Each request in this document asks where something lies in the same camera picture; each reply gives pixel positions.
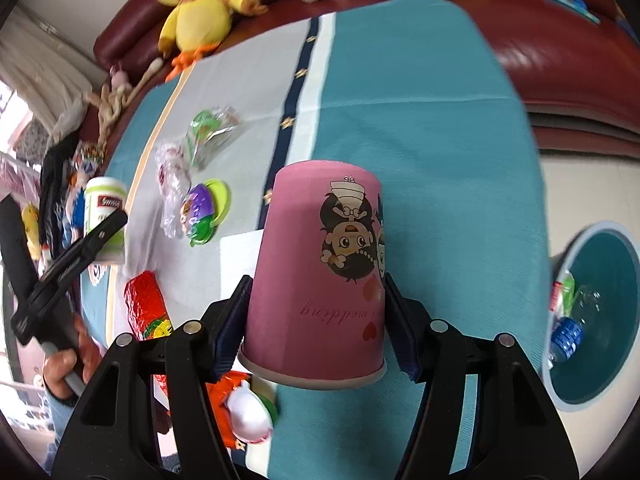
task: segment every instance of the silver bolt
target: silver bolt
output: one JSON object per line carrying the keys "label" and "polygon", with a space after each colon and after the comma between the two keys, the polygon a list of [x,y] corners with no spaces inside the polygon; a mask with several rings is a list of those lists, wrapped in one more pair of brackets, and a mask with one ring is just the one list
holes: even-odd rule
{"label": "silver bolt", "polygon": [[129,333],[120,334],[116,338],[116,345],[118,346],[126,346],[133,341],[133,336]]}
{"label": "silver bolt", "polygon": [[197,334],[202,328],[202,324],[199,321],[189,321],[184,324],[183,330],[187,334]]}
{"label": "silver bolt", "polygon": [[511,347],[516,343],[516,340],[513,338],[511,334],[500,334],[498,336],[498,341],[502,346],[507,346],[507,347]]}
{"label": "silver bolt", "polygon": [[449,325],[441,319],[434,319],[431,321],[431,330],[438,333],[446,332],[449,329]]}

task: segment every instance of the swisse label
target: swisse label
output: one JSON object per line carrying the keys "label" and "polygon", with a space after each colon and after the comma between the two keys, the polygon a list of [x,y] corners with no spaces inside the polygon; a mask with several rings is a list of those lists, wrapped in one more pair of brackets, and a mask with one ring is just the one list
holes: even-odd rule
{"label": "swisse label", "polygon": [[122,209],[122,199],[116,196],[98,195],[98,207]]}

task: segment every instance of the tile floor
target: tile floor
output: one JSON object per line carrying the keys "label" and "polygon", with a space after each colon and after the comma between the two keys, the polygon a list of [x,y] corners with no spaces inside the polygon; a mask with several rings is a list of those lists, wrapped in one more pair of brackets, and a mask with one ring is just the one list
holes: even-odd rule
{"label": "tile floor", "polygon": [[[640,241],[640,163],[615,158],[549,155],[541,160],[546,183],[550,254],[560,253],[583,227],[613,220]],[[581,474],[618,434],[640,393],[640,345],[636,344],[604,396],[580,412],[560,416]]]}

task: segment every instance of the beige curtain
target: beige curtain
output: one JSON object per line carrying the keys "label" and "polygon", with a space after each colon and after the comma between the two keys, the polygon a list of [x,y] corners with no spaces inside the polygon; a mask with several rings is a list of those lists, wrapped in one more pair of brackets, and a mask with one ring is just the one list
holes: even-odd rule
{"label": "beige curtain", "polygon": [[27,101],[53,142],[84,119],[82,96],[92,90],[91,83],[18,7],[0,29],[0,80]]}

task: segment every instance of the sofa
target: sofa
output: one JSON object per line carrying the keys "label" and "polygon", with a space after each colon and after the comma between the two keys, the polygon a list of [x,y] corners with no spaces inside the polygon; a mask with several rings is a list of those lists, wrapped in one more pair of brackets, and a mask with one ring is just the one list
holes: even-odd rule
{"label": "sofa", "polygon": [[[263,0],[270,12],[236,16],[229,48],[272,28],[325,12],[385,0]],[[615,0],[583,0],[602,22],[595,25],[550,0],[450,0],[476,22],[511,78],[541,150],[622,155],[640,159],[640,47],[616,24]],[[97,38],[97,63],[108,70],[119,61],[137,81],[158,56],[159,32],[170,9],[156,0],[129,0]],[[164,81],[157,74],[126,110],[108,144],[107,159],[140,101]],[[97,138],[95,110],[81,139]]]}

